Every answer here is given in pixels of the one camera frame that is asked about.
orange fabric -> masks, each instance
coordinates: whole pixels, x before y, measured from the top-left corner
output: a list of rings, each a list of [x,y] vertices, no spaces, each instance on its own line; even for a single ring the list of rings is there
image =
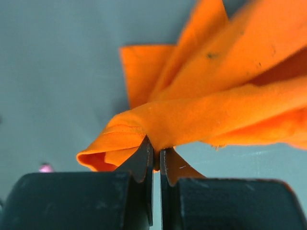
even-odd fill
[[[121,48],[131,110],[77,160],[111,170],[145,135],[156,151],[197,140],[307,149],[306,12],[305,0],[257,0],[229,21],[222,0],[200,0],[176,46]]]

gray background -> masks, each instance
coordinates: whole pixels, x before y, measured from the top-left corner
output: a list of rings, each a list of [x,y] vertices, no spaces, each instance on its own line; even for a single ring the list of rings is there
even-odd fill
[[[244,0],[225,0],[232,15]],[[75,160],[110,118],[128,109],[118,47],[175,43],[193,0],[0,1],[0,198],[42,162],[87,171]],[[283,144],[192,143],[178,152],[209,177],[279,178],[307,209],[306,151]],[[159,174],[154,227],[160,229]]]

pink object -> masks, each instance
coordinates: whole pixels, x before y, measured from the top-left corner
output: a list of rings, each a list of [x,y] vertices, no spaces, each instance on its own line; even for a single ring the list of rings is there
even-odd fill
[[[39,171],[41,173],[53,173],[54,170],[53,168],[51,167],[51,165],[49,164],[43,164],[40,168],[39,168]]]

orange cloth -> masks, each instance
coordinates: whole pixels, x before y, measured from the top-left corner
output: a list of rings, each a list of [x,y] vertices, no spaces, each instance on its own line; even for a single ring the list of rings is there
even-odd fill
[[[131,110],[77,160],[112,170],[145,135],[156,151],[197,140],[307,149],[306,12],[305,0],[257,0],[229,21],[222,0],[200,0],[177,45],[121,48]]]

dark spot on fabric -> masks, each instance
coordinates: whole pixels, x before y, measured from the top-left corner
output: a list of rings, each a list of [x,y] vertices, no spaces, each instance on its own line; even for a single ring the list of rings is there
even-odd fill
[[[218,56],[219,56],[218,54],[213,54],[213,53],[207,54],[207,58],[209,58],[209,59],[214,59],[214,58],[217,58]]]
[[[275,49],[275,46],[274,46],[274,45],[272,45],[272,48],[273,48],[273,54],[272,54],[272,57],[273,57],[273,56],[275,56],[275,54],[276,54],[276,49]]]

